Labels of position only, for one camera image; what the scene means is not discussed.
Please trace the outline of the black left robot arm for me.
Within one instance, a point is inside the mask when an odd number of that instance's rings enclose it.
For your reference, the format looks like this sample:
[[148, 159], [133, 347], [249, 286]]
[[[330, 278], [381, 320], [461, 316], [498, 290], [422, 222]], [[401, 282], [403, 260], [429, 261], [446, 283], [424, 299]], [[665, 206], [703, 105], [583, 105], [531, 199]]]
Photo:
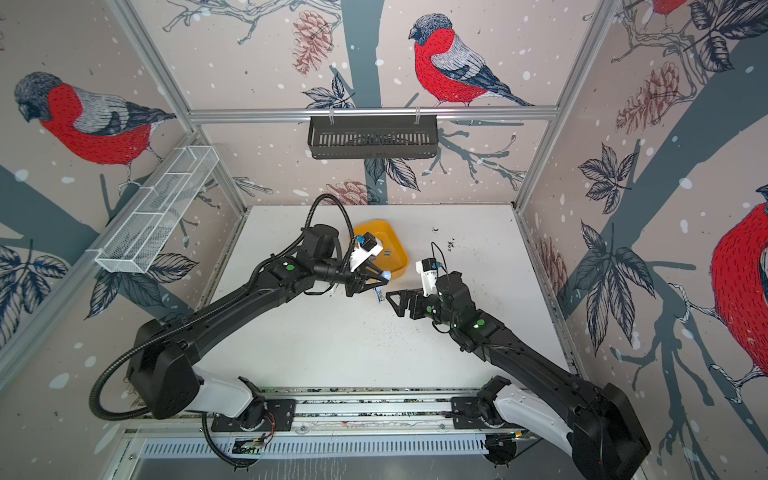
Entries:
[[338, 231], [324, 224], [303, 230], [298, 243], [259, 264], [239, 289], [193, 314], [175, 329], [152, 321], [139, 329], [128, 379], [156, 419], [183, 411], [241, 417], [258, 424], [261, 398], [247, 378], [230, 380], [197, 368], [216, 345], [256, 317], [310, 291], [316, 282], [341, 285], [347, 296], [387, 284], [372, 259], [383, 246], [373, 234], [355, 236], [343, 255]]

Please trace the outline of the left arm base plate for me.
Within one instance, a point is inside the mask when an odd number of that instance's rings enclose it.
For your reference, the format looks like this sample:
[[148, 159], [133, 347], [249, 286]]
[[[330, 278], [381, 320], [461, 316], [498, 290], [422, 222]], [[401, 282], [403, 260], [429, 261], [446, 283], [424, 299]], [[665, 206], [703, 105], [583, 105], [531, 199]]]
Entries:
[[287, 432], [291, 430], [297, 402], [294, 399], [262, 399], [236, 418], [216, 415], [211, 430], [216, 433]]

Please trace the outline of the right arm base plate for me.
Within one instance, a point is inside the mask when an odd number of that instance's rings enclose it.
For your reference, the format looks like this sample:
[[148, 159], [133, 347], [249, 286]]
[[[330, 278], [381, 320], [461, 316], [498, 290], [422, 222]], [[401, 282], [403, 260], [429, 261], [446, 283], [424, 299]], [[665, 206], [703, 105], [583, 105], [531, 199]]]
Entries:
[[446, 417], [457, 430], [499, 429], [506, 425], [489, 401], [476, 396], [453, 397]]

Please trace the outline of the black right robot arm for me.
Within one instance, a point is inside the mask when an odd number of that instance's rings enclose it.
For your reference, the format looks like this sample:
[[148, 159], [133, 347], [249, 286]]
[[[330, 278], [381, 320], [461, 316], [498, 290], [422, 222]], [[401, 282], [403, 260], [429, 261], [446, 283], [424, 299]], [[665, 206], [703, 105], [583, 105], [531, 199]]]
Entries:
[[631, 479], [651, 446], [628, 396], [599, 387], [553, 363], [492, 314], [478, 308], [459, 272], [437, 278], [429, 293], [391, 291], [399, 317], [445, 325], [461, 350], [505, 372], [489, 382], [490, 423], [519, 425], [570, 455], [586, 479]]

